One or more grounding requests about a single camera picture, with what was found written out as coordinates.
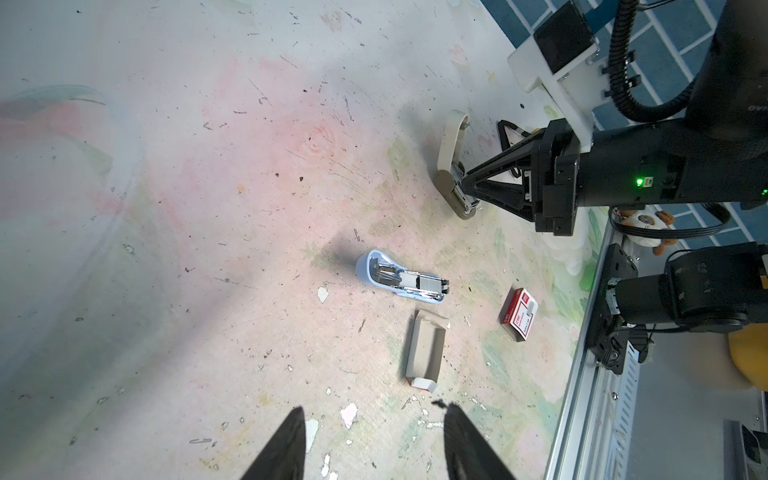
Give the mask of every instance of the open cardboard box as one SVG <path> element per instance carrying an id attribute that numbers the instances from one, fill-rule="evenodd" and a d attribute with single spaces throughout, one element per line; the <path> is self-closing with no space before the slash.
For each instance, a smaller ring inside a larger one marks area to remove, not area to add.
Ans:
<path id="1" fill-rule="evenodd" d="M 430 392 L 437 389 L 447 322 L 444 316 L 427 310 L 416 315 L 406 366 L 406 378 L 412 387 Z"/>

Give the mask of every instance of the stuffed toy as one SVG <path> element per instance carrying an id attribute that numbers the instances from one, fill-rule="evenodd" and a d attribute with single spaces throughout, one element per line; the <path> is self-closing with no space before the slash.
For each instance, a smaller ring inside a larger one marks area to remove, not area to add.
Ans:
<path id="1" fill-rule="evenodd" d="M 628 227 L 647 228 L 650 230 L 662 230 L 669 228 L 674 223 L 674 216 L 667 211 L 652 211 L 652 210 L 619 210 L 621 215 L 622 225 Z M 664 254 L 664 249 L 667 245 L 674 245 L 677 243 L 675 239 L 658 239 L 658 238 L 643 238 L 636 237 L 635 235 L 627 235 L 629 239 L 638 245 L 643 247 L 652 247 L 654 249 L 654 255 L 660 256 Z"/>

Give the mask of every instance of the blue tiled floor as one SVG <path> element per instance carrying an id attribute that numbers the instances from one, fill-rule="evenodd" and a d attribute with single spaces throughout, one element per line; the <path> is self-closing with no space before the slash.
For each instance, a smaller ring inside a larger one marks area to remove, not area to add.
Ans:
<path id="1" fill-rule="evenodd" d="M 720 222 L 711 213 L 706 211 L 704 207 L 701 206 L 701 204 L 694 204 L 694 209 L 701 217 L 701 220 L 704 221 L 705 225 L 717 225 Z M 728 224 L 726 224 L 724 228 L 731 228 L 735 226 L 736 224 L 733 222 L 733 220 L 731 220 L 730 222 L 728 222 Z"/>
<path id="2" fill-rule="evenodd" d="M 663 8 L 654 8 L 652 12 L 678 50 L 710 31 L 694 0 L 676 0 Z"/>
<path id="3" fill-rule="evenodd" d="M 607 29 L 601 28 L 595 37 L 598 39 L 598 56 L 595 59 L 607 57 L 611 50 L 611 34 Z"/>
<path id="4" fill-rule="evenodd" d="M 741 230 L 733 230 L 726 233 L 718 233 L 715 235 L 720 245 L 735 245 L 736 243 L 746 242 L 746 237 Z"/>
<path id="5" fill-rule="evenodd" d="M 632 89 L 632 96 L 635 98 L 635 100 L 639 101 L 643 105 L 656 104 L 656 102 L 654 102 L 654 98 L 650 96 L 648 89 L 643 84 L 639 84 L 637 87 Z"/>
<path id="6" fill-rule="evenodd" d="M 707 247 L 715 246 L 715 244 L 712 243 L 712 240 L 710 240 L 709 237 L 689 238 L 685 241 L 686 243 L 688 243 L 688 247 L 694 250 L 697 248 L 707 248 Z"/>
<path id="7" fill-rule="evenodd" d="M 519 47 L 528 38 L 528 30 L 520 22 L 507 0 L 483 0 L 483 5 L 515 47 Z"/>
<path id="8" fill-rule="evenodd" d="M 688 214 L 675 218 L 674 227 L 678 230 L 682 230 L 689 228 L 699 228 L 701 225 L 699 224 L 698 220 L 696 220 L 696 217 L 694 217 L 692 214 Z"/>
<path id="9" fill-rule="evenodd" d="M 683 55 L 683 60 L 685 60 L 686 65 L 688 65 L 688 68 L 690 68 L 690 71 L 694 74 L 701 70 L 701 65 L 707 57 L 710 45 L 712 45 L 712 39 L 708 38 Z"/>
<path id="10" fill-rule="evenodd" d="M 720 18 L 720 13 L 723 11 L 723 7 L 725 6 L 725 0 L 704 0 L 704 3 L 709 6 L 710 11 L 715 18 Z"/>
<path id="11" fill-rule="evenodd" d="M 661 101 L 674 98 L 688 85 L 688 80 L 655 29 L 651 28 L 635 39 L 630 48 L 637 50 L 637 62 Z"/>
<path id="12" fill-rule="evenodd" d="M 624 116 L 620 114 L 618 110 L 616 110 L 616 107 L 612 102 L 595 108 L 593 112 L 594 116 L 600 122 L 600 125 L 602 125 L 606 130 L 626 127 L 629 125 L 629 121 L 624 118 Z"/>
<path id="13" fill-rule="evenodd" d="M 738 204 L 733 209 L 741 217 L 756 242 L 768 243 L 768 207 L 763 205 L 754 210 L 741 210 Z"/>
<path id="14" fill-rule="evenodd" d="M 632 34 L 640 30 L 641 28 L 643 28 L 645 24 L 647 24 L 648 22 L 650 22 L 650 20 L 648 19 L 648 15 L 643 15 L 641 13 L 637 14 L 637 16 L 634 18 L 634 26 L 632 27 Z"/>
<path id="15" fill-rule="evenodd" d="M 533 25 L 547 11 L 547 4 L 544 0 L 517 0 L 515 5 L 523 14 L 529 25 Z"/>

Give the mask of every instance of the paper debris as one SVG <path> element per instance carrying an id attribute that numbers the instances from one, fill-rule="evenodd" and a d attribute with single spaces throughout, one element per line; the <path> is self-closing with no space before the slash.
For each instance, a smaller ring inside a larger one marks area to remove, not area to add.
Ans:
<path id="1" fill-rule="evenodd" d="M 357 405 L 350 403 L 344 410 L 341 411 L 341 418 L 344 420 L 344 426 L 347 430 L 352 428 L 352 422 L 355 421 L 357 415 Z"/>
<path id="2" fill-rule="evenodd" d="M 321 477 L 325 478 L 326 476 L 328 476 L 328 471 L 330 470 L 330 466 L 329 466 L 330 462 L 331 462 L 331 455 L 328 455 L 326 453 L 326 459 L 323 460 L 323 467 L 320 469 Z"/>
<path id="3" fill-rule="evenodd" d="M 320 299 L 320 303 L 325 303 L 326 298 L 328 298 L 328 289 L 324 286 L 321 286 L 317 289 L 317 298 Z"/>
<path id="4" fill-rule="evenodd" d="M 304 422 L 304 430 L 306 432 L 305 453 L 309 453 L 310 449 L 312 449 L 312 444 L 315 442 L 315 435 L 317 435 L 318 427 L 319 427 L 319 422 L 315 419 L 309 419 Z"/>

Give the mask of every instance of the table surface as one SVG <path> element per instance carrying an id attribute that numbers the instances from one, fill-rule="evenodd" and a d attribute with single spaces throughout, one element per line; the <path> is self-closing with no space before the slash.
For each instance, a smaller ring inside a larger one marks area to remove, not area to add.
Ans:
<path id="1" fill-rule="evenodd" d="M 237 478 L 297 405 L 305 478 L 326 454 L 342 479 L 446 478 L 438 397 L 542 476 L 605 212 L 569 238 L 457 218 L 430 180 L 448 113 L 471 167 L 497 120 L 557 109 L 483 7 L 358 4 L 0 7 L 3 478 Z M 361 284 L 373 248 L 446 301 Z M 520 286 L 525 343 L 498 324 Z M 403 376 L 422 308 L 451 322 L 434 394 Z"/>

